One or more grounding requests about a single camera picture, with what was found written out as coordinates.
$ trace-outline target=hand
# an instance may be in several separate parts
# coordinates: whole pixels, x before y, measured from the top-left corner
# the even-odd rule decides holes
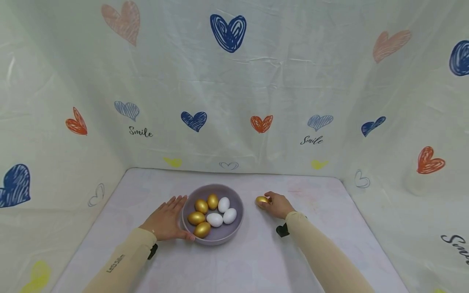
[[[194,241],[196,237],[178,226],[178,217],[187,195],[184,197],[175,196],[167,203],[162,203],[139,228],[150,231],[156,236],[158,241],[170,239],[185,239]]]
[[[288,199],[283,195],[272,191],[264,195],[270,198],[271,203],[261,202],[258,203],[258,205],[265,209],[271,216],[284,220],[290,212],[295,211]]]

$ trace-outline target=beige arm sleeve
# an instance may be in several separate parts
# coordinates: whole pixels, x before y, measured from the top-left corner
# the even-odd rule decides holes
[[[83,293],[128,293],[155,243],[153,233],[140,228],[134,229],[125,242],[116,247],[109,261]]]
[[[285,220],[325,293],[374,293],[347,256],[305,215],[293,211]]]

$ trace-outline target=gray bowl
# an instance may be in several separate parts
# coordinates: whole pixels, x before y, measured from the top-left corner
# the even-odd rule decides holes
[[[208,246],[220,245],[232,239],[241,226],[241,222],[244,217],[244,206],[242,204],[241,198],[234,190],[222,184],[209,184],[197,188],[187,198],[187,201],[184,204],[181,212],[182,225],[184,229],[191,233],[194,232],[196,227],[189,223],[187,216],[196,211],[194,205],[197,199],[203,199],[206,201],[208,196],[212,193],[216,194],[219,200],[222,197],[227,197],[230,200],[230,208],[236,209],[237,216],[234,222],[229,225],[223,223],[220,227],[212,227],[210,229],[210,233],[205,238],[202,239],[196,237],[197,243]],[[219,212],[218,210],[209,210],[205,216],[212,213]]]

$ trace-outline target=red heart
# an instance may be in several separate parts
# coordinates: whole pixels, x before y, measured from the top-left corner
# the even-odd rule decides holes
[[[440,158],[432,159],[433,148],[424,147],[418,155],[418,168],[417,172],[420,174],[430,174],[438,171],[446,165],[445,160]]]
[[[125,1],[122,5],[121,14],[111,6],[104,4],[101,6],[101,14],[113,31],[132,45],[137,46],[140,12],[135,2]]]
[[[389,38],[387,31],[383,31],[376,40],[373,48],[373,58],[380,63],[384,58],[401,49],[410,40],[409,30],[401,30]]]
[[[67,126],[68,129],[70,129],[71,132],[80,134],[80,135],[87,135],[88,134],[88,129],[86,128],[85,121],[83,120],[83,117],[80,115],[80,112],[73,107],[73,115],[75,116],[75,119],[67,119],[65,120],[65,125]]]
[[[270,125],[272,124],[273,115],[266,116],[264,121],[261,120],[259,116],[251,117],[251,125],[258,133],[264,133],[269,130]]]

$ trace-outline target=heart outline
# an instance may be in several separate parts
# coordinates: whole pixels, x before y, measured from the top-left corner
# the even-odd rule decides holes
[[[272,120],[273,120],[273,115],[266,116],[264,120],[261,120],[259,116],[252,116],[251,126],[258,133],[264,133],[267,130],[269,130],[270,126],[272,125]]]
[[[239,164],[237,162],[231,162],[229,164],[225,162],[219,162],[218,165],[220,165],[220,167],[222,167],[223,169],[230,171],[233,171],[234,169],[237,169],[239,167]]]
[[[358,178],[358,182],[360,182],[361,180],[365,179],[366,183],[361,184],[361,185],[358,185],[359,183],[357,182],[356,177],[357,177],[357,175],[358,175],[359,173],[360,173],[360,175],[359,175],[359,178]],[[354,179],[354,181],[355,181],[355,186],[357,186],[358,188],[367,188],[367,187],[369,187],[369,186],[371,185],[370,179],[369,179],[368,177],[363,177],[362,175],[363,175],[362,170],[361,170],[361,169],[358,169],[358,170],[356,171],[356,173],[355,173],[355,179]]]
[[[204,126],[207,122],[207,113],[205,112],[198,112],[194,116],[187,112],[181,113],[181,119],[184,123],[186,123],[189,128],[192,130],[199,132],[199,130]]]
[[[210,27],[217,43],[229,53],[234,53],[241,47],[246,26],[246,19],[242,15],[234,17],[229,24],[218,14],[210,16]]]
[[[0,188],[0,208],[9,208],[31,200],[31,175],[24,164],[17,164],[10,168],[3,177],[3,187]]]
[[[389,37],[387,31],[383,31],[376,39],[373,47],[373,58],[378,64],[384,58],[392,55],[401,49],[412,37],[412,33],[409,30],[401,30],[395,33],[392,37]]]
[[[140,114],[140,109],[138,106],[131,102],[124,104],[121,101],[115,101],[114,108],[116,108],[120,115],[129,117],[134,122],[136,122],[137,116]]]
[[[334,117],[332,115],[324,115],[322,117],[319,115],[313,115],[308,120],[308,126],[318,131],[327,124],[330,124],[333,120]]]
[[[449,69],[456,76],[469,75],[469,41],[463,40],[454,46],[449,57]]]
[[[431,146],[426,146],[420,151],[418,155],[417,173],[431,174],[446,165],[446,161],[441,158],[432,159],[433,153],[434,151]]]
[[[67,128],[75,134],[88,135],[88,128],[86,127],[85,120],[75,107],[73,107],[73,116],[75,119],[69,118],[65,120]]]
[[[91,208],[91,207],[94,207],[95,205],[97,205],[98,203],[101,202],[101,200],[103,200],[104,198],[104,184],[103,183],[100,183],[98,184],[98,187],[96,187],[96,190],[94,192],[94,196],[92,196],[89,200],[88,200],[88,206]]]
[[[168,165],[170,165],[173,168],[179,168],[182,165],[182,160],[179,158],[175,159],[170,159],[170,158],[163,158]]]
[[[324,168],[328,163],[329,161],[319,162],[318,160],[312,160],[311,167],[313,167],[313,169],[320,170]]]
[[[41,292],[49,283],[51,273],[52,269],[45,261],[37,261],[31,268],[30,282],[24,285],[20,293]]]
[[[379,117],[378,119],[376,119],[375,122],[373,121],[370,121],[370,122],[366,122],[365,124],[362,125],[362,133],[363,135],[366,137],[368,134],[370,134],[370,132],[375,129],[376,127],[380,126],[381,124],[384,123],[384,121],[386,121],[386,117],[385,116],[381,116]]]
[[[103,4],[101,15],[106,24],[121,38],[125,39],[135,47],[140,30],[140,11],[133,1],[125,1],[122,4],[121,13],[112,6]]]

